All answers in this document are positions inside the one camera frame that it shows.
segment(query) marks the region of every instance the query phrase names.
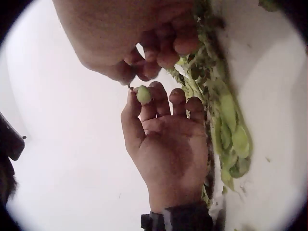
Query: black border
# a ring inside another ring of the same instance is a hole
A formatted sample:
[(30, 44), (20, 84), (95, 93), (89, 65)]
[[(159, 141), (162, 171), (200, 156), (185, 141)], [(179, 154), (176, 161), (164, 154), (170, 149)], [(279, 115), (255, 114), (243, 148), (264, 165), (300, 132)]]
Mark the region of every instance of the black border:
[[(17, 17), (32, 0), (1, 0), (0, 3), (0, 45)], [(305, 0), (277, 0), (287, 17), (308, 43), (307, 3)], [(289, 230), (307, 230), (307, 202)]]

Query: pea pod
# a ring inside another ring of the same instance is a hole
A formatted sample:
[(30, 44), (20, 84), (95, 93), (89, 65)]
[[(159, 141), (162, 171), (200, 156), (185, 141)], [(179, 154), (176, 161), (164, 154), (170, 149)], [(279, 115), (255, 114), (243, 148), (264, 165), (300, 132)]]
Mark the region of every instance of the pea pod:
[(221, 180), (226, 186), (228, 186), (232, 191), (234, 191), (233, 178), (231, 177), (229, 171), (225, 168), (222, 168), (221, 170)]
[(231, 143), (231, 131), (224, 120), (221, 120), (221, 142), (224, 150), (227, 150)]
[(249, 155), (249, 141), (245, 129), (238, 126), (232, 133), (233, 148), (240, 158), (246, 158)]
[(214, 153), (217, 155), (222, 155), (223, 153), (221, 137), (220, 137), (220, 128), (221, 128), (221, 119), (219, 117), (218, 118), (213, 117), (211, 136), (212, 136)]
[(236, 111), (231, 94), (223, 94), (219, 98), (221, 114), (231, 132), (236, 129)]

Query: dark hair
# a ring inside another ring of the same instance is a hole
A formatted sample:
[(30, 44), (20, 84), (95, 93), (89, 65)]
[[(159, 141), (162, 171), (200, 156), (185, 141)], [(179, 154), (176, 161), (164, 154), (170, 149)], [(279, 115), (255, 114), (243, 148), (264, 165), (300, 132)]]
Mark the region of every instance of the dark hair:
[(8, 199), (16, 192), (17, 182), (14, 169), (9, 158), (0, 153), (0, 199), (6, 204)]

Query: human skin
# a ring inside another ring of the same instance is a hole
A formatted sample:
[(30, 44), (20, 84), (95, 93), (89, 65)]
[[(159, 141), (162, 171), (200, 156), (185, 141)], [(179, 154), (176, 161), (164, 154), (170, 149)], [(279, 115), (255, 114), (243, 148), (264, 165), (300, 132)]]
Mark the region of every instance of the human skin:
[[(81, 63), (123, 85), (148, 81), (198, 47), (193, 0), (53, 0)], [(140, 43), (145, 59), (136, 49)]]
[(174, 89), (171, 115), (163, 85), (152, 82), (149, 90), (153, 100), (146, 105), (129, 92), (121, 120), (127, 152), (148, 187), (151, 211), (161, 213), (201, 201), (208, 149), (202, 102), (192, 97), (186, 103), (185, 93)]

